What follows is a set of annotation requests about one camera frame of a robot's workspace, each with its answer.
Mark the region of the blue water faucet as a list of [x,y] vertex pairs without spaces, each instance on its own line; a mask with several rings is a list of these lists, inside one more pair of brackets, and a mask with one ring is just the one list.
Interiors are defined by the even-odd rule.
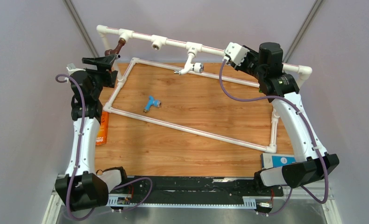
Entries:
[[161,101],[155,99],[153,96],[149,96],[149,100],[147,105],[144,107],[143,112],[148,113],[152,106],[159,108],[161,106]]

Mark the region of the orange razor package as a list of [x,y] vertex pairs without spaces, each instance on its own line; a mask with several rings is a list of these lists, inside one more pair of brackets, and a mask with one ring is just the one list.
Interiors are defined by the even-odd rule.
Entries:
[[103,111],[101,116],[101,124],[96,139],[97,146],[104,145],[107,143],[108,123],[109,123],[109,113]]

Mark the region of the white water faucet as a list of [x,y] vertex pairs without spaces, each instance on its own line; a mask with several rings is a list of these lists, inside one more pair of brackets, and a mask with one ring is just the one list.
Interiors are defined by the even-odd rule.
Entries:
[[204,70],[203,63],[192,63],[192,60],[194,59],[195,54],[194,53],[188,53],[188,58],[186,60],[186,63],[184,65],[184,68],[181,70],[175,70],[174,74],[178,75],[184,75],[190,71],[196,72],[196,73],[202,73]]

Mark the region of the brown water faucet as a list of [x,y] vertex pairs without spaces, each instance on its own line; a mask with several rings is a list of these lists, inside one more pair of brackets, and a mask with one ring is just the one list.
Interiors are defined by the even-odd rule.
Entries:
[[120,50],[122,49],[122,47],[126,44],[126,40],[125,39],[122,39],[120,38],[119,41],[118,41],[118,44],[117,46],[114,48],[114,49],[107,49],[105,52],[104,52],[104,55],[105,56],[108,56],[108,55],[112,55],[112,54],[119,54],[120,53]]

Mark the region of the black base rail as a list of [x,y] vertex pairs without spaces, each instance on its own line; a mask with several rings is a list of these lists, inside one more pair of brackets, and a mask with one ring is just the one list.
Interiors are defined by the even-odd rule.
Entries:
[[250,177],[129,176],[129,186],[113,190],[130,202],[161,205],[239,205],[243,198],[284,195],[282,187],[258,189]]

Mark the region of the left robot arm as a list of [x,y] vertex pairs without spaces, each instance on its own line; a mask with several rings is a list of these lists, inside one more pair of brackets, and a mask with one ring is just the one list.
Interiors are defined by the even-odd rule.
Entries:
[[109,168],[97,175],[94,164],[103,111],[99,97],[103,88],[115,86],[118,71],[112,67],[118,57],[117,54],[84,57],[82,63],[96,68],[78,69],[68,64],[68,74],[56,76],[57,82],[68,82],[73,91],[71,119],[74,139],[71,158],[64,177],[55,182],[55,190],[69,211],[105,206],[113,189],[121,194],[129,188],[129,180],[122,167]]

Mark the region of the blue white box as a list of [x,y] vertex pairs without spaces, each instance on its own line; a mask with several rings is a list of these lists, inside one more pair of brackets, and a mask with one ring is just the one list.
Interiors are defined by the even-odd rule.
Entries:
[[260,158],[262,169],[282,167],[296,162],[294,155],[289,154],[262,153]]

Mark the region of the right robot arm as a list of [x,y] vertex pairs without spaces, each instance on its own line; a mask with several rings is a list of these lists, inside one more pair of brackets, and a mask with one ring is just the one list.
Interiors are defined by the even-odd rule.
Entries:
[[300,82],[290,74],[307,75],[312,69],[283,63],[283,50],[275,42],[262,43],[258,51],[231,42],[224,53],[227,63],[236,71],[257,79],[260,91],[280,116],[293,146],[295,163],[256,172],[254,192],[263,196],[272,186],[297,188],[327,180],[339,165],[339,158],[336,154],[329,154],[317,139],[303,107]]

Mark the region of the white PVC pipe frame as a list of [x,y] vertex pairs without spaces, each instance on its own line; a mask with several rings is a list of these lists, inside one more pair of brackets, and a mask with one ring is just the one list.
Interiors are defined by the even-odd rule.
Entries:
[[[190,53],[190,52],[194,53],[195,57],[197,56],[198,53],[208,53],[208,54],[212,54],[212,55],[216,55],[216,56],[221,56],[222,59],[223,59],[223,56],[224,56],[224,52],[223,52],[224,49],[217,49],[217,48],[205,46],[201,43],[196,43],[196,42],[184,42],[184,41],[174,40],[174,39],[170,39],[170,38],[159,36],[159,35],[142,34],[142,33],[135,32],[133,30],[123,29],[123,28],[118,29],[118,28],[111,28],[111,27],[104,26],[104,25],[98,25],[97,26],[97,32],[100,35],[106,50],[111,49],[109,44],[108,44],[106,36],[108,34],[113,34],[113,35],[117,35],[119,37],[119,39],[120,38],[125,39],[126,43],[130,39],[138,39],[138,40],[151,42],[152,48],[155,49],[155,50],[160,50],[163,46],[167,45],[167,46],[172,46],[172,47],[177,47],[177,48],[183,48],[183,49],[187,50],[187,54]],[[237,140],[237,139],[233,139],[233,138],[230,138],[230,137],[226,137],[226,136],[222,136],[222,135],[218,135],[218,134],[214,134],[214,133],[210,133],[210,132],[205,132],[205,131],[190,128],[190,127],[187,127],[187,126],[181,126],[181,125],[178,125],[178,124],[166,122],[166,121],[163,121],[163,120],[153,119],[153,118],[149,118],[149,117],[146,117],[146,116],[143,116],[143,115],[140,115],[140,114],[135,114],[135,113],[131,113],[131,112],[127,112],[127,111],[123,111],[123,110],[114,108],[113,107],[114,100],[116,99],[116,97],[118,96],[120,90],[124,86],[124,84],[126,82],[126,79],[129,76],[133,66],[137,63],[141,63],[141,64],[144,64],[144,65],[149,65],[149,66],[153,66],[153,67],[158,67],[158,68],[163,68],[163,69],[169,69],[169,70],[172,70],[173,72],[175,70],[183,69],[183,68],[180,68],[180,67],[170,66],[170,65],[167,65],[167,64],[163,64],[163,63],[156,63],[156,62],[152,62],[152,61],[142,60],[140,58],[133,58],[131,60],[130,64],[129,64],[127,70],[124,72],[124,74],[120,75],[118,86],[114,89],[111,97],[106,102],[106,104],[104,106],[104,110],[106,112],[114,113],[114,114],[117,114],[117,115],[122,115],[122,116],[133,118],[133,119],[136,119],[136,120],[149,122],[149,123],[156,124],[156,125],[159,125],[159,126],[168,127],[168,128],[172,128],[172,129],[175,129],[175,130],[179,130],[179,131],[183,131],[183,132],[187,132],[187,133],[192,133],[192,134],[195,134],[195,135],[199,135],[199,136],[203,136],[203,137],[207,137],[207,138],[211,138],[211,139],[215,139],[215,140],[220,140],[220,141],[223,141],[223,142],[227,142],[227,143],[231,143],[231,144],[235,144],[235,145],[239,145],[239,146],[243,146],[243,147],[247,147],[247,148],[251,148],[251,149],[254,149],[254,150],[261,151],[261,152],[266,152],[266,153],[275,153],[276,152],[276,150],[277,150],[277,146],[276,146],[277,125],[278,125],[278,122],[282,121],[282,120],[281,120],[280,116],[278,115],[278,113],[276,112],[276,110],[274,108],[273,108],[273,113],[272,113],[272,116],[271,116],[271,140],[270,140],[270,144],[268,146],[262,146],[262,145],[258,145],[258,144],[247,142],[247,141]],[[255,82],[250,82],[250,81],[245,81],[245,80],[241,80],[241,79],[225,77],[221,73],[213,74],[213,73],[208,73],[208,72],[204,72],[204,71],[202,73],[196,73],[196,72],[193,72],[193,71],[190,71],[188,73],[198,75],[198,76],[202,76],[202,77],[217,79],[220,83],[223,83],[223,82],[226,81],[226,82],[230,82],[230,83],[241,84],[241,85],[246,85],[246,86],[250,86],[250,87],[259,88],[259,83],[258,83],[257,79],[256,79]],[[300,88],[302,86],[302,84],[304,83],[304,81],[309,78],[311,73],[309,73],[307,75],[299,75],[296,72],[291,72],[290,74],[295,78],[296,81],[300,82],[299,83],[299,88]]]

